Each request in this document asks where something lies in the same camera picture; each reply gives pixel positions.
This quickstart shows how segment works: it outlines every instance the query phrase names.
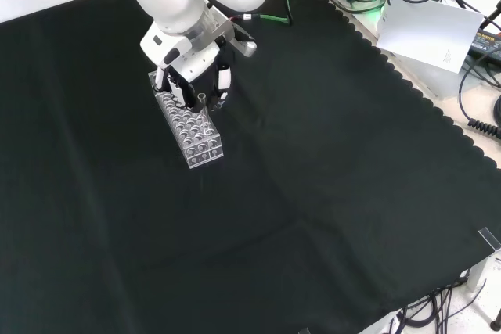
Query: black coiled cord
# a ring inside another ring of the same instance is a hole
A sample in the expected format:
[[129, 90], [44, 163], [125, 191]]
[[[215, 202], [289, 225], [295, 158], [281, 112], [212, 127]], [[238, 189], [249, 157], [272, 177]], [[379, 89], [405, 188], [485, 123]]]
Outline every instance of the black coiled cord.
[[498, 126], [501, 127], [501, 97], [498, 98], [496, 104], [494, 105], [493, 115], [496, 124], [498, 124]]
[[470, 118], [468, 120], [468, 127], [472, 127], [475, 129], [478, 129], [479, 131], [482, 131], [486, 133], [487, 135], [497, 137], [501, 139], [501, 127], [497, 127], [495, 125], [487, 124], [487, 123], [482, 123], [481, 121], [478, 121], [474, 118]]
[[487, 53], [487, 54], [484, 54], [483, 56], [481, 56], [472, 66], [470, 66], [466, 73], [464, 74], [463, 76], [463, 79], [461, 80], [461, 84], [460, 84], [460, 92], [459, 92], [459, 96], [458, 96], [458, 100], [459, 100], [459, 103], [460, 103], [460, 109], [461, 111], [463, 112], [463, 115], [468, 119], [468, 126], [469, 127], [472, 127], [472, 128], [475, 128], [481, 132], [484, 132], [486, 133], [487, 135], [490, 135], [490, 136], [493, 136], [493, 137], [496, 137], [498, 139], [501, 140], [501, 127], [497, 127], [495, 125], [491, 125], [491, 124], [487, 124], [487, 123], [483, 123], [481, 121], [478, 121], [472, 117], [469, 117], [466, 110], [464, 109], [464, 106], [463, 106], [463, 100], [461, 99], [461, 93], [463, 91], [463, 86], [464, 86], [464, 81], [467, 79], [467, 76], [468, 74], [470, 74], [470, 72], [480, 63], [482, 62], [485, 58], [488, 58], [489, 56], [492, 56], [493, 54], [496, 54], [497, 52], [501, 52], [501, 47], [498, 47], [498, 48], [495, 48], [493, 49], [491, 52]]

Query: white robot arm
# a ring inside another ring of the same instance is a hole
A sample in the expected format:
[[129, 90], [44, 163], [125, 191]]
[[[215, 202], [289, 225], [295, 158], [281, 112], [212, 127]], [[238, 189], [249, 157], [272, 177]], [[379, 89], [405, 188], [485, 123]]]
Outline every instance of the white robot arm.
[[[141, 41], [141, 47], [158, 66], [157, 90], [171, 91], [180, 106], [196, 110], [195, 93], [189, 93], [193, 90], [191, 84], [211, 66], [218, 64], [220, 48], [226, 41], [246, 56], [256, 48], [248, 34], [233, 25], [215, 7], [209, 8], [205, 0], [137, 1], [153, 17], [153, 25]], [[265, 0], [217, 1], [238, 12], [245, 12], [255, 10]], [[214, 91], [206, 94], [218, 97], [220, 106], [227, 95], [231, 73], [224, 63], [219, 64], [218, 71]]]

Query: white paper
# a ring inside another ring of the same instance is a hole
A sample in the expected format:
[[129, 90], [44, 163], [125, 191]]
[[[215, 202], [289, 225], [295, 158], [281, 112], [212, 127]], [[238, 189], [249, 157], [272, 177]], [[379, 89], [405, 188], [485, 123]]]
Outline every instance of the white paper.
[[377, 26], [377, 47], [458, 73], [483, 16], [438, 2], [390, 3]]

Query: black cloth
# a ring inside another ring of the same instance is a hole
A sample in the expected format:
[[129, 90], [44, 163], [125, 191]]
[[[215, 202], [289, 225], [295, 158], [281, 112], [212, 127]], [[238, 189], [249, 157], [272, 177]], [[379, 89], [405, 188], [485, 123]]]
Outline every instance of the black cloth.
[[326, 0], [245, 23], [191, 171], [135, 0], [0, 26], [1, 333], [357, 333], [501, 237], [495, 164]]

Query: test tube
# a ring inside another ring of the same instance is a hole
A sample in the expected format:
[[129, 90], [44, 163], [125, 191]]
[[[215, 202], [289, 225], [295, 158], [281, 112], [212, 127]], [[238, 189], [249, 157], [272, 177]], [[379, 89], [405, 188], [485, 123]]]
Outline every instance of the test tube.
[[207, 135], [207, 131], [209, 129], [209, 114], [207, 112], [207, 96], [205, 93], [200, 93], [198, 96], [198, 100], [202, 104], [202, 110], [200, 111], [200, 114], [202, 115], [202, 129], [201, 131], [204, 133], [204, 135]]

